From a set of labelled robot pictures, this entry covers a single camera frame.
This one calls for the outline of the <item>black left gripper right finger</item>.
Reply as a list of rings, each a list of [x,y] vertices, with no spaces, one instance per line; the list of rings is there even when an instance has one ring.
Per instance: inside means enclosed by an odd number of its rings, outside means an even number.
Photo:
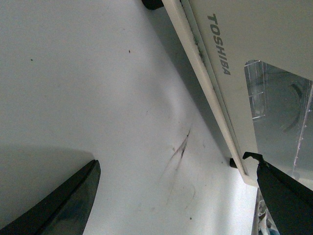
[[[259,164],[257,182],[265,204],[281,235],[313,233],[313,191],[266,162],[263,155],[245,152]]]

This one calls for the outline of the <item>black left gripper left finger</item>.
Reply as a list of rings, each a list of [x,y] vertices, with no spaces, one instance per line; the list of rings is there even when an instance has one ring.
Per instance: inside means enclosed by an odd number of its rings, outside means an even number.
[[[82,235],[87,225],[101,167],[92,160],[42,201],[0,230],[2,235]]]

